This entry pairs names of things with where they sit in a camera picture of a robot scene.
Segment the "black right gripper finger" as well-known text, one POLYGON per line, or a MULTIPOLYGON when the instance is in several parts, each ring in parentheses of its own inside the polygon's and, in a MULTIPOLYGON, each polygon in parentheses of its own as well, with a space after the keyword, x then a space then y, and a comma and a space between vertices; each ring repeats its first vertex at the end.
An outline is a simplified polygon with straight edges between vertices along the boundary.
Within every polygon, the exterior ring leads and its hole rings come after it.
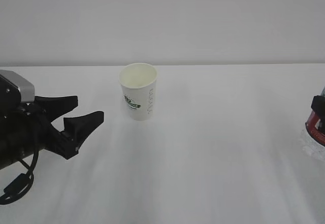
POLYGON ((325 97, 321 95, 314 96, 311 104, 311 109, 320 119, 324 119, 325 97))

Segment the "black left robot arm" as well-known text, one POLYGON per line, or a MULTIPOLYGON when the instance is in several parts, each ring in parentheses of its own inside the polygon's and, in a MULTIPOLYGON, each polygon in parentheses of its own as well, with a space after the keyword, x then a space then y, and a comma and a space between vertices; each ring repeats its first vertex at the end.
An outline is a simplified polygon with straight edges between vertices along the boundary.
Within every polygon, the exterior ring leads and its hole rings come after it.
POLYGON ((52 122, 78 106, 76 95, 47 98, 36 96, 30 103, 1 115, 1 169, 46 149, 65 159, 78 150, 74 139, 58 131, 52 122))

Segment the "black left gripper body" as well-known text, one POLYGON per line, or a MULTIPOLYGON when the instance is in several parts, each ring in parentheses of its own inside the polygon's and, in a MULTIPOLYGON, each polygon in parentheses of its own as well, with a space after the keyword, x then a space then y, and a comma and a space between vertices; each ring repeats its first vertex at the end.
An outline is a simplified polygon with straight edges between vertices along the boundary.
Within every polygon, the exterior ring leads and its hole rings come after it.
POLYGON ((61 132, 45 116, 45 111, 35 102, 20 106, 17 120, 20 129, 15 132, 15 146, 26 154, 46 149, 65 159, 74 157, 77 150, 63 150, 60 146, 61 132))

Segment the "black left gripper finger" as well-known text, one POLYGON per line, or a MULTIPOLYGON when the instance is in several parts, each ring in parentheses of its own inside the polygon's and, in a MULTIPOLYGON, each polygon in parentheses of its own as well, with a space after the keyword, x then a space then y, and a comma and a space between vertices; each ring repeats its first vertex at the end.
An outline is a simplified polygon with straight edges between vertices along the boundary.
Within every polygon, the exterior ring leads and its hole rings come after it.
POLYGON ((84 141, 104 122, 104 112, 79 117, 64 117, 60 146, 63 150, 79 150, 84 141))
POLYGON ((78 97, 76 95, 56 98, 36 96, 35 103, 45 111, 45 116, 52 122, 78 107, 78 97))

